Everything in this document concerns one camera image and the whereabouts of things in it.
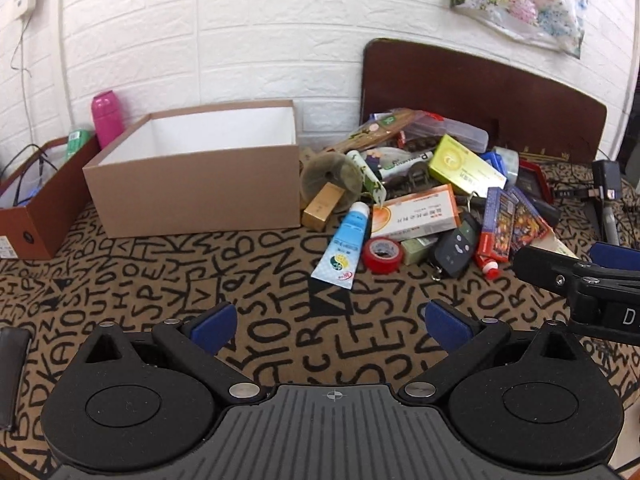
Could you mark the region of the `blue plastic object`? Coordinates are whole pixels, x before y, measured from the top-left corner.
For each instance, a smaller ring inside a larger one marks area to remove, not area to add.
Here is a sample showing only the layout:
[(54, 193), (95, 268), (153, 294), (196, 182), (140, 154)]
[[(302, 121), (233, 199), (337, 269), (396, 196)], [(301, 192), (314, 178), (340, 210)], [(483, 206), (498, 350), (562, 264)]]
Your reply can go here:
[(480, 158), (487, 162), (495, 170), (499, 171), (500, 174), (507, 177), (508, 170), (506, 170), (506, 164), (504, 163), (503, 157), (496, 153), (495, 151), (489, 151), (480, 155)]

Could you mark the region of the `blue red card box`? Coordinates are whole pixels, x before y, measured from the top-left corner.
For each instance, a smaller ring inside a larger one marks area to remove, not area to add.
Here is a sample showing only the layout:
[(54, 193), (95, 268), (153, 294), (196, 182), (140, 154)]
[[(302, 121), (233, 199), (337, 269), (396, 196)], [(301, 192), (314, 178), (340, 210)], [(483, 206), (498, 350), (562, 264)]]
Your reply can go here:
[(510, 188), (508, 194), (515, 202), (513, 232), (510, 244), (511, 258), (513, 258), (521, 248), (526, 246), (576, 258), (574, 252), (556, 237), (552, 227), (542, 218), (542, 215), (522, 191), (514, 186)]
[(515, 200), (501, 188), (488, 188), (477, 253), (497, 262), (510, 257)]

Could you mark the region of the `blue white toothpaste tube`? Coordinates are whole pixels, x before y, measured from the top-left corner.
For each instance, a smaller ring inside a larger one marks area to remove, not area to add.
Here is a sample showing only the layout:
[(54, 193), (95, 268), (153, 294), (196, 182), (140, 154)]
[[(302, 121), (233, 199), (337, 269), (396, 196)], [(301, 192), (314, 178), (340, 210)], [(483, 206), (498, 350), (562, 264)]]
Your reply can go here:
[(367, 232), (370, 208), (363, 202), (350, 206), (311, 277), (320, 282), (351, 289)]

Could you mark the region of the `yellow green medicine box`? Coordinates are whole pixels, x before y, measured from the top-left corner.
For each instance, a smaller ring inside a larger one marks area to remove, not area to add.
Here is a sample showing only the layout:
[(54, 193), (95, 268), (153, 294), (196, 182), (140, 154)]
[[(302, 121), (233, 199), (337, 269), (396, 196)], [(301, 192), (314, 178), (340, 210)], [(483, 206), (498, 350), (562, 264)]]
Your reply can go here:
[(506, 176), (463, 144), (445, 134), (428, 161), (430, 175), (459, 193), (486, 198), (490, 188), (506, 186)]

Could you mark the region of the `pink thermos bottle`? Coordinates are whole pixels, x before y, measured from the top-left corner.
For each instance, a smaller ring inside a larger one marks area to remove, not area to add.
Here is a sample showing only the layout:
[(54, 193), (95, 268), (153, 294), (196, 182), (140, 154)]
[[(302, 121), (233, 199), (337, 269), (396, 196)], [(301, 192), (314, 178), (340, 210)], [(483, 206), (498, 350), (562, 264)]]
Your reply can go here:
[(92, 99), (91, 114), (101, 148), (106, 148), (125, 131), (122, 106), (113, 90), (102, 92)]

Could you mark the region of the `orange white medicine box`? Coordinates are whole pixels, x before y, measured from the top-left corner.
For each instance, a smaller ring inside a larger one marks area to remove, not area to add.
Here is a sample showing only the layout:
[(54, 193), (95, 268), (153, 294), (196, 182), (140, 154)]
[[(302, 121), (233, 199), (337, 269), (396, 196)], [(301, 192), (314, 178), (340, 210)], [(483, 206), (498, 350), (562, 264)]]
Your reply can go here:
[(435, 235), (460, 226), (454, 190), (444, 184), (375, 206), (372, 212), (372, 237), (396, 242)]

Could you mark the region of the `open blue red card box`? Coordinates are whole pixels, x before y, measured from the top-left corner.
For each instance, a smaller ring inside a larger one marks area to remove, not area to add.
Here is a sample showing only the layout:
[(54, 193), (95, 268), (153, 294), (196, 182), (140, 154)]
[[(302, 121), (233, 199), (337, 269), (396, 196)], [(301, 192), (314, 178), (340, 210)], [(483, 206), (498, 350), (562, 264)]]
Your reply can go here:
[(521, 248), (526, 246), (576, 258), (574, 252), (556, 237), (552, 227), (542, 218), (542, 215), (522, 191), (514, 186), (510, 188), (508, 194), (515, 202), (513, 232), (510, 244), (511, 258), (513, 258)]

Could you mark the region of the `red tape roll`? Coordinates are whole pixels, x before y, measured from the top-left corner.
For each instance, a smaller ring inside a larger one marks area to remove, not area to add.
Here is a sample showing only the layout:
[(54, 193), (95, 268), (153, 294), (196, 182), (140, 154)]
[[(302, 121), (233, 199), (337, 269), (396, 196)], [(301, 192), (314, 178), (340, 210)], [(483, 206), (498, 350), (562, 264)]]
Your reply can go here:
[(391, 274), (400, 268), (404, 252), (402, 247), (386, 237), (373, 237), (364, 244), (362, 261), (374, 274)]

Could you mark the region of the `black wallet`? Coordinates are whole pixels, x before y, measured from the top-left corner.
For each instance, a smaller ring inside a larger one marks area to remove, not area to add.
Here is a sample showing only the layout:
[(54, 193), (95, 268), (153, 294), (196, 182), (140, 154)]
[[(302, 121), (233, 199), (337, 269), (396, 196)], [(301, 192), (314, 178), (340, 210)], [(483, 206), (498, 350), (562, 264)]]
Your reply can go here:
[(11, 430), (32, 334), (24, 328), (3, 327), (0, 337), (0, 427)]

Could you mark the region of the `chopsticks packet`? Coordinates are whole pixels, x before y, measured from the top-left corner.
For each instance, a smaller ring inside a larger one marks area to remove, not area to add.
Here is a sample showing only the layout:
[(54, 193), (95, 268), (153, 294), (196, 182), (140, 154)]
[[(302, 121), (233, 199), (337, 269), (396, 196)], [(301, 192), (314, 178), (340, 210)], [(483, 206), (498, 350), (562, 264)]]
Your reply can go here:
[(345, 140), (328, 146), (325, 153), (346, 154), (351, 150), (362, 151), (374, 148), (397, 136), (403, 128), (416, 119), (416, 111), (410, 108), (398, 108), (382, 118), (372, 119), (359, 126)]

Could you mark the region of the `red white bottle cap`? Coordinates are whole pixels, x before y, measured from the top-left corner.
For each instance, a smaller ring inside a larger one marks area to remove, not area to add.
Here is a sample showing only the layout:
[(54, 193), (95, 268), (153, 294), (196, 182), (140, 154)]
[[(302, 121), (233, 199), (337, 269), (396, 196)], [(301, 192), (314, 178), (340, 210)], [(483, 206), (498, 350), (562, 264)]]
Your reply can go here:
[(475, 263), (482, 271), (484, 277), (488, 281), (495, 281), (500, 276), (500, 269), (498, 262), (493, 258), (485, 257), (482, 255), (475, 255)]

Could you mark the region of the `letter patterned tablecloth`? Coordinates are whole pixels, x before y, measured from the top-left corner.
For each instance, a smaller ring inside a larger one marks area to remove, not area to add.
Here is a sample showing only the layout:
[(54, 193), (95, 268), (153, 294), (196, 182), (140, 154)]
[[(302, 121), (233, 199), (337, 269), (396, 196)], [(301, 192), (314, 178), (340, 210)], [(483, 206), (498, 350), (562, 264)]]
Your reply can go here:
[(138, 332), (230, 301), (239, 327), (220, 356), (256, 382), (397, 386), (442, 358), (425, 329), (427, 300), (517, 330), (567, 316), (560, 297), (519, 281), (508, 266), (495, 280), (477, 268), (455, 280), (434, 280), (426, 264), (388, 275), (360, 269), (347, 298), (329, 290), (313, 304), (308, 278), (330, 239), (299, 228), (112, 240), (88, 207), (53, 259), (3, 261), (1, 322), (29, 330), (32, 344), (2, 460), (29, 479), (52, 469), (43, 404), (103, 321)]

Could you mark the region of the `clear plastic container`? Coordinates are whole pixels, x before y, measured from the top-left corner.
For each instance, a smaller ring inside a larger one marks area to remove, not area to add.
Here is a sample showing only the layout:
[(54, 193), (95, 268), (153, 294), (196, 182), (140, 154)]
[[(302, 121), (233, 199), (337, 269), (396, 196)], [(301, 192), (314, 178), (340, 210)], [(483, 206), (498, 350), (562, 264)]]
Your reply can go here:
[(488, 133), (439, 114), (416, 110), (413, 122), (401, 130), (398, 146), (409, 152), (433, 151), (443, 136), (451, 136), (474, 153), (485, 153)]

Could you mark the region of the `olive plastic funnel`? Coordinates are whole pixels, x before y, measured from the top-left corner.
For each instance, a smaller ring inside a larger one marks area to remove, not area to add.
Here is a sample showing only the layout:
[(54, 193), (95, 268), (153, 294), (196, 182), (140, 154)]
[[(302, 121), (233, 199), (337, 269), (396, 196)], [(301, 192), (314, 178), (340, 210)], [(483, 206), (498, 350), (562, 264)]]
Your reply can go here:
[(363, 186), (362, 174), (346, 155), (335, 152), (321, 153), (306, 162), (300, 174), (300, 194), (303, 200), (310, 203), (327, 183), (334, 184), (344, 191), (337, 203), (337, 210), (343, 211), (360, 197)]

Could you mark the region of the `black pouch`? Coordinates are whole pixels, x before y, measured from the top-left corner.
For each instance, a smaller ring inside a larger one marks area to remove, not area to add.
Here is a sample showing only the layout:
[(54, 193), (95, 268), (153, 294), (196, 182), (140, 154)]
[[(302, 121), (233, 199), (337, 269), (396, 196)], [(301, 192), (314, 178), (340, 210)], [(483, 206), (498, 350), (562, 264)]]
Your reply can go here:
[(541, 218), (547, 222), (550, 228), (555, 229), (558, 226), (562, 214), (558, 207), (555, 207), (547, 203), (545, 200), (535, 196), (528, 196), (528, 200), (534, 206), (538, 214), (541, 215)]

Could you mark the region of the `brown hair claw clip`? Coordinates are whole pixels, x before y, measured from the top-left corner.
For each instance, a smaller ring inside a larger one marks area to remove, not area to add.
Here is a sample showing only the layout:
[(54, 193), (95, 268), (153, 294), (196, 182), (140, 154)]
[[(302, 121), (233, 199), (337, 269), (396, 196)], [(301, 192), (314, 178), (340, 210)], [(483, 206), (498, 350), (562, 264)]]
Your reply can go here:
[(401, 196), (420, 193), (436, 186), (436, 182), (428, 174), (426, 162), (413, 164), (404, 176), (392, 177), (386, 183), (386, 198), (392, 200)]

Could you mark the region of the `dark red shoe box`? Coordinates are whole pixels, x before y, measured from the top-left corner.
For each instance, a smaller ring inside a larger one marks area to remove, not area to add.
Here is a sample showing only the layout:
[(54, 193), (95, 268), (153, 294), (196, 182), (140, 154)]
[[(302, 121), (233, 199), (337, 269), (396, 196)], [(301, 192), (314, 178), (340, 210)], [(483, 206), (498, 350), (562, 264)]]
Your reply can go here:
[(33, 154), (1, 185), (1, 257), (49, 260), (89, 203), (82, 168), (99, 153), (92, 136), (70, 159)]

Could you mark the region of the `red framed dark box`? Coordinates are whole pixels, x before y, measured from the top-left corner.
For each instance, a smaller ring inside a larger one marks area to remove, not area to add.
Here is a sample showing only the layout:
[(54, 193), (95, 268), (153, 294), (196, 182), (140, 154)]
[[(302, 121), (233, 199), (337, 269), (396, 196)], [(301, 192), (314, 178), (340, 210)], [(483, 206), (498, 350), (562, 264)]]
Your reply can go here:
[(554, 202), (547, 178), (542, 169), (534, 162), (528, 162), (525, 159), (520, 160), (516, 186), (529, 197), (543, 200), (550, 205)]

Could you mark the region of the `gold small box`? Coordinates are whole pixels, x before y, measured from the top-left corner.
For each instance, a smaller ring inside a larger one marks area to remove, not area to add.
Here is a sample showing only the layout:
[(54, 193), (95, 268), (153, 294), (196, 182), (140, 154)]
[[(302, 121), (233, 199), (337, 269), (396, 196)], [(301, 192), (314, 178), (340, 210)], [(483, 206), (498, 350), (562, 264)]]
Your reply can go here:
[(302, 225), (313, 231), (322, 231), (326, 227), (332, 212), (345, 194), (344, 188), (328, 182), (304, 209)]

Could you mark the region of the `brown cardboard box white inside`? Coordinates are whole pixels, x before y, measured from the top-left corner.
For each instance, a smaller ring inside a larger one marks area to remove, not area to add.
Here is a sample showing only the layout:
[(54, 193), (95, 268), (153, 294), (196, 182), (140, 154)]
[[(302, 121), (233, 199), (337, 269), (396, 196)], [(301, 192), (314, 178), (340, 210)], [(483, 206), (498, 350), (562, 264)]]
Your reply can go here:
[(143, 116), (84, 168), (111, 238), (298, 226), (290, 100), (209, 104)]

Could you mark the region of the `black digital scale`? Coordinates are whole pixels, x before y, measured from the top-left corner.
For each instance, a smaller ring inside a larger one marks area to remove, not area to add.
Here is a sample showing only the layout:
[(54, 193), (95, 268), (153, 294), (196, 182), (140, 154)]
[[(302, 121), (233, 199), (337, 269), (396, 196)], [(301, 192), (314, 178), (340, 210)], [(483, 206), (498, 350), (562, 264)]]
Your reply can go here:
[(468, 212), (462, 212), (460, 224), (440, 237), (430, 255), (436, 281), (458, 278), (469, 266), (480, 239), (480, 224)]

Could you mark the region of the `pale green small box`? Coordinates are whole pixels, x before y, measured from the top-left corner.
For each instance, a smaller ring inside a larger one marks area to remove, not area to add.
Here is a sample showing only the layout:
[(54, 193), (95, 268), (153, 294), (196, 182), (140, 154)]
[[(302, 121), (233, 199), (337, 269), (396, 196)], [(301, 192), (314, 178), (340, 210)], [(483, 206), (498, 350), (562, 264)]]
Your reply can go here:
[(431, 248), (438, 242), (439, 237), (437, 235), (421, 236), (417, 238), (410, 238), (410, 240), (403, 240), (400, 243), (404, 258), (402, 262), (405, 266), (411, 266), (412, 264), (420, 263), (426, 258)]

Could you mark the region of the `dark brown wooden board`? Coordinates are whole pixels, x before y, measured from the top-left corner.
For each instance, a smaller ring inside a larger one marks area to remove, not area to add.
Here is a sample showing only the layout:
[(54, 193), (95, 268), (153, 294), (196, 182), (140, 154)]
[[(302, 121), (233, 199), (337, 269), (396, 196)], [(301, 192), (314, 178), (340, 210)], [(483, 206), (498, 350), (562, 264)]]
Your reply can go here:
[(489, 144), (588, 164), (606, 106), (566, 84), (442, 47), (375, 39), (363, 50), (360, 117), (405, 107), (465, 122)]

